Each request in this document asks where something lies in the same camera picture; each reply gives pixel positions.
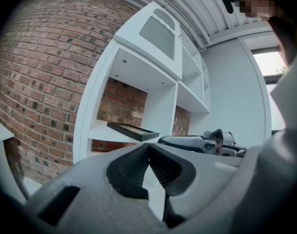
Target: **white cabinet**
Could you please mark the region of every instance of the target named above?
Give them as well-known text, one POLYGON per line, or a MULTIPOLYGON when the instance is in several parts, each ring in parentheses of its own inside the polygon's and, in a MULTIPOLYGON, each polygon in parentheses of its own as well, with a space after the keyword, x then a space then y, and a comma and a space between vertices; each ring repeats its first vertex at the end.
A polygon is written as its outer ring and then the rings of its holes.
POLYGON ((121 27, 97 62, 83 93, 74 132, 74 163, 93 155, 93 139, 138 142, 96 119, 109 77, 148 94, 141 127, 160 135, 147 142, 157 142, 172 133, 176 105, 192 113, 195 122, 191 126, 195 131, 199 129, 202 117, 209 114, 209 83, 202 59, 194 58, 189 51, 197 49, 188 39, 185 42, 189 45, 184 46, 181 38, 178 22, 155 3, 121 27))

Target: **window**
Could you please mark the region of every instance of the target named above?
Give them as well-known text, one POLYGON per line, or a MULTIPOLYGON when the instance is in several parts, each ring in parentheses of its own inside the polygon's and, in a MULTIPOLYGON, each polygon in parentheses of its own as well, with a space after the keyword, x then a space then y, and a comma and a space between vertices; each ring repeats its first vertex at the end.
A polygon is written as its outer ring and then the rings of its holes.
POLYGON ((272 132, 283 130, 285 128, 285 122, 270 93, 276 87, 276 83, 278 82, 279 78, 287 72, 287 66, 282 58, 281 52, 279 51, 258 53, 254 54, 254 57, 264 76, 270 98, 272 132))

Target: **frosted glass panel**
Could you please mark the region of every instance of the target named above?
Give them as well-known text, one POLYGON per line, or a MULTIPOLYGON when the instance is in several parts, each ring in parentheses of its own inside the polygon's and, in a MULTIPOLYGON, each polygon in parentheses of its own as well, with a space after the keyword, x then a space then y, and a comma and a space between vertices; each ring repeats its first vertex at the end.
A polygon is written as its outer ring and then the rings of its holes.
POLYGON ((141 29, 140 36, 173 60, 174 35, 158 20, 150 17, 141 29))
POLYGON ((174 22, 173 22, 173 20, 164 11, 159 10, 159 9, 156 9, 154 11, 154 14, 156 16, 158 16, 161 20, 163 20, 166 24, 168 24, 171 29, 174 30, 174 22))

